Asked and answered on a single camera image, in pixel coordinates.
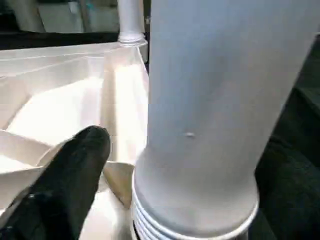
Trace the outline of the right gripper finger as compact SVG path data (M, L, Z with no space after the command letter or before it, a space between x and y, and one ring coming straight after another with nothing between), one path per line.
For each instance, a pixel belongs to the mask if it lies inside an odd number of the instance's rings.
M0 238L79 239L110 152L110 134L98 125L65 141L2 213Z

